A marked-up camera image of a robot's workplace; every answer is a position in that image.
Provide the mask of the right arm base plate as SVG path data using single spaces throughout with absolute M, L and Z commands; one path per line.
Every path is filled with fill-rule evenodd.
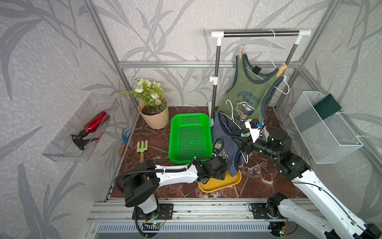
M 287 219 L 280 214 L 277 206 L 268 203 L 250 203 L 248 209 L 253 214 L 254 219 Z

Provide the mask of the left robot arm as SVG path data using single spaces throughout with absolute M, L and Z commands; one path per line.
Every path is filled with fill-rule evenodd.
M 134 170 L 121 173 L 113 180 L 114 187 L 124 195 L 125 206 L 138 209 L 145 215 L 158 214 L 160 206 L 155 191 L 163 186 L 178 183 L 206 184 L 211 179 L 222 180 L 227 171 L 226 160 L 221 156 L 224 140 L 218 138 L 213 146 L 212 156 L 194 157 L 190 163 L 181 166 L 156 165 L 153 160 L 146 160 Z

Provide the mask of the navy blue tank top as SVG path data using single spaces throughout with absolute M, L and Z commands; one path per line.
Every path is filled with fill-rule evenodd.
M 238 140 L 233 140 L 233 136 L 241 136 L 242 130 L 226 115 L 215 112 L 212 138 L 221 138 L 224 141 L 222 152 L 219 154 L 225 159 L 227 171 L 234 177 L 239 171 L 239 165 L 248 162 L 248 155 L 238 146 Z

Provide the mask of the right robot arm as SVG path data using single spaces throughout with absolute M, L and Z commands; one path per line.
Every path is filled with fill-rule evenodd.
M 311 167 L 291 152 L 292 139 L 283 129 L 269 132 L 266 140 L 260 129 L 251 129 L 249 137 L 232 136 L 239 148 L 250 153 L 256 151 L 268 156 L 276 169 L 302 191 L 322 213 L 323 217 L 297 206 L 285 195 L 278 193 L 268 199 L 271 213 L 291 219 L 321 239 L 380 239 L 382 231 L 352 213 L 321 182 Z

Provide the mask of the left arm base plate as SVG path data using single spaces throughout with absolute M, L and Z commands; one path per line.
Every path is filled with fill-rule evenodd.
M 158 208 L 151 213 L 144 213 L 141 208 L 137 207 L 133 211 L 133 220 L 171 220 L 174 213 L 174 204 L 172 203 L 160 203 Z

